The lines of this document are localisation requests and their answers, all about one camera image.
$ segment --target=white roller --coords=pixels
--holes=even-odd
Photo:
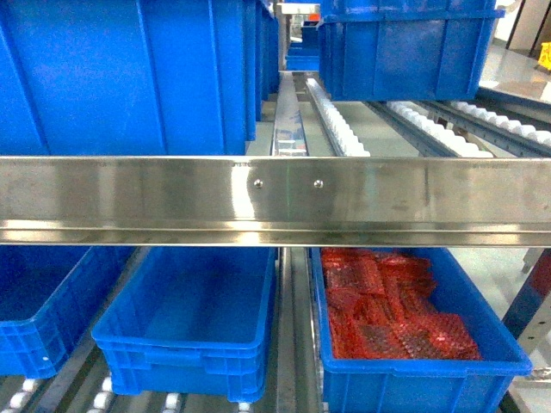
[[[485,110],[484,108],[478,108],[475,111],[473,111],[472,115],[475,118],[484,119],[484,117],[486,116],[487,113],[488,113],[488,111]]]
[[[440,137],[446,140],[453,139],[455,137],[455,133],[449,129],[444,129],[443,132],[440,133]]]
[[[445,143],[446,145],[454,149],[456,148],[456,149],[462,150],[465,144],[467,143],[467,141],[462,136],[454,135],[454,136],[449,136],[449,138],[445,140]]]
[[[27,393],[34,393],[40,387],[40,381],[35,379],[26,379],[23,381],[21,389]]]
[[[466,114],[471,114],[472,116],[474,116],[474,113],[479,110],[480,108],[477,107],[476,105],[469,105],[467,106],[467,109],[466,109]]]
[[[470,157],[493,157],[493,155],[488,151],[473,152],[469,156]]]
[[[440,136],[442,132],[444,132],[446,128],[443,125],[439,125],[435,123],[429,130],[429,133],[434,136],[435,138]]]
[[[102,391],[113,392],[113,380],[111,380],[111,376],[108,376],[105,379],[103,379]]]
[[[468,114],[470,111],[475,109],[476,109],[475,105],[467,105],[467,106],[461,107],[459,110],[461,110],[464,114]]]
[[[249,403],[239,403],[238,410],[239,410],[239,412],[251,411],[251,404],[249,404]]]
[[[535,131],[536,131],[536,128],[532,125],[521,125],[521,126],[517,126],[513,131],[513,133],[515,133],[516,135],[520,135],[523,138],[528,138],[528,136]]]
[[[455,108],[457,110],[463,111],[463,109],[466,108],[467,106],[468,106],[467,102],[457,102],[457,105],[455,106]]]
[[[503,124],[508,121],[509,118],[507,116],[497,116],[495,119],[490,120],[490,123],[497,127],[503,127]]]
[[[472,144],[470,142],[467,142],[462,148],[462,151],[465,153],[476,153],[480,151],[480,148],[476,144]]]
[[[509,132],[513,132],[518,126],[522,125],[523,124],[520,123],[520,120],[509,120],[508,122],[505,122],[502,127],[507,129]]]
[[[551,139],[551,132],[549,131],[536,131],[528,135],[530,139],[536,140],[541,144],[545,144],[546,141]]]
[[[486,112],[482,118],[485,122],[493,123],[493,121],[498,117],[498,114],[495,112]]]
[[[178,393],[169,393],[166,395],[166,400],[164,402],[164,407],[166,409],[178,409],[180,405],[181,396]]]
[[[25,391],[19,391],[14,394],[9,400],[9,407],[12,409],[22,409],[28,400],[30,400],[31,394]]]
[[[109,405],[111,404],[111,401],[113,400],[113,397],[113,393],[108,391],[97,393],[94,397],[94,408],[107,410],[109,408]]]

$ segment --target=bin with red packages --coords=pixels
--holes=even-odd
[[[329,252],[324,262],[338,261],[339,251]],[[361,294],[357,299],[356,304],[368,300],[367,307],[354,307],[361,308],[361,314],[345,312],[346,317],[332,317],[330,322],[320,249],[312,249],[320,356],[325,370],[324,401],[330,412],[494,412],[513,378],[530,373],[528,356],[446,249],[395,252],[428,260],[425,265],[430,266],[434,283],[423,279],[422,268],[416,268],[421,276],[415,277],[422,282],[399,280],[399,300],[410,310],[402,322],[391,325],[386,320],[394,319],[393,309],[376,294]],[[428,305],[417,300],[423,295],[428,296]],[[367,321],[351,324],[351,318]],[[342,331],[348,338],[337,342],[340,354],[335,354],[332,338],[341,336]],[[402,360],[409,355],[396,342],[397,336],[421,357],[435,354],[439,358],[470,360]],[[450,340],[450,336],[463,338]],[[358,356],[371,360],[358,360]]]

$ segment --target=gray floor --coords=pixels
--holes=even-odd
[[[537,68],[535,59],[491,45],[482,80],[496,82],[551,82],[551,72]]]

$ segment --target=bin handle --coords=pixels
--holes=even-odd
[[[201,353],[181,348],[154,348],[145,354],[150,364],[177,367],[202,367]]]

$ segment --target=blue plastic bin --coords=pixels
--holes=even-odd
[[[227,395],[264,391],[275,251],[155,248],[92,336],[120,394]]]
[[[320,75],[336,101],[468,100],[503,10],[325,18]]]
[[[288,71],[318,71],[319,56],[287,55]]]
[[[364,14],[384,11],[493,10],[496,0],[322,0],[321,15]]]
[[[127,247],[0,247],[0,375],[55,375],[132,252]]]
[[[511,333],[446,249],[405,249],[428,258],[438,283],[430,297],[439,310],[459,314],[484,361],[337,360],[325,300],[319,249],[312,250],[319,308],[324,400],[331,413],[493,413],[514,376],[532,365]]]
[[[279,89],[279,22],[276,18],[269,23],[269,92]]]
[[[318,49],[318,22],[302,23],[302,47],[306,49]]]
[[[0,154],[244,154],[256,6],[2,2]]]

